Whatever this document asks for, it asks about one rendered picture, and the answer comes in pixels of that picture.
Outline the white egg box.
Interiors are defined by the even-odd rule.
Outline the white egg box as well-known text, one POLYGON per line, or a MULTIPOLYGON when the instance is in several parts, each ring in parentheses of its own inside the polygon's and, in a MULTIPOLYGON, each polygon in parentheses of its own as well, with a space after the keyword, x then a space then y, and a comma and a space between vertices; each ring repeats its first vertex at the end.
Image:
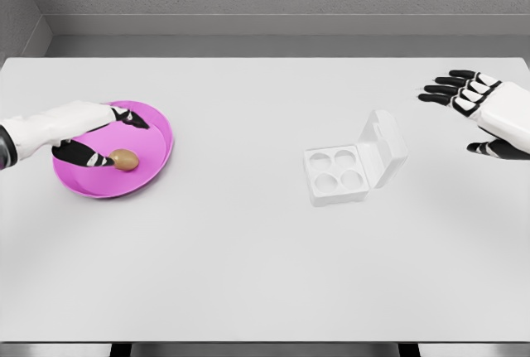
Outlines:
POLYGON ((357 142, 304 151, 311 203, 315 207, 362 201, 387 185, 408 158, 396 119, 387 111, 370 113, 357 142))

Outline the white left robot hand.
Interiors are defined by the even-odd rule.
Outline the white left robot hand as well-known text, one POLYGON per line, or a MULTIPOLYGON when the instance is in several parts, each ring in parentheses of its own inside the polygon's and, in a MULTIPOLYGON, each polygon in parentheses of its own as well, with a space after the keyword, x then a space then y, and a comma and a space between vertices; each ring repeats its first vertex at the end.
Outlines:
POLYGON ((139 129, 149 129, 149 124, 131 109, 112 104, 96 104, 74 101, 46 112, 51 122, 46 125, 55 159, 81 167, 104 167, 115 164, 111 157, 106 157, 93 148, 75 141, 86 133, 107 127, 110 123, 121 122, 139 129))

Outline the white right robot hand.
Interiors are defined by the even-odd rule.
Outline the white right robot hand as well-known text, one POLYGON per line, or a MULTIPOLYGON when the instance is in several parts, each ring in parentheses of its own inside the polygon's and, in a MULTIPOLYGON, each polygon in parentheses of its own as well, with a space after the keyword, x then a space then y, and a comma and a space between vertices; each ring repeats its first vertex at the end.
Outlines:
POLYGON ((530 161, 530 90, 483 72, 450 70, 426 85, 418 99, 455 110, 493 137, 472 142, 469 152, 512 161, 530 161))

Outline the pink round plate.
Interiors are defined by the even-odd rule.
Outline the pink round plate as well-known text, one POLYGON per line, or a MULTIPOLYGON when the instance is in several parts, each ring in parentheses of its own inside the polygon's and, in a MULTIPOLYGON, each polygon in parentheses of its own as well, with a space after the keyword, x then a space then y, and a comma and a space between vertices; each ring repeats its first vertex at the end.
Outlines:
POLYGON ((79 195, 105 199, 136 191, 158 175, 171 155, 172 128, 159 109, 132 100, 114 101, 113 105, 132 110, 149 128, 135 128, 117 121, 75 139, 112 158, 112 166, 82 167, 53 158, 59 181, 79 195))

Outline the brown egg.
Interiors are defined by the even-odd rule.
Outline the brown egg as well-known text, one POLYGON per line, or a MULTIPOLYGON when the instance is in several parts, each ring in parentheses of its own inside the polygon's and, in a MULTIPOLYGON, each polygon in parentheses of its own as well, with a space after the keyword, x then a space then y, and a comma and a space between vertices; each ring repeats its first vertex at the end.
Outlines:
POLYGON ((139 165, 137 155, 128 149, 116 149, 108 157, 113 161, 113 167, 120 171, 133 171, 139 165))

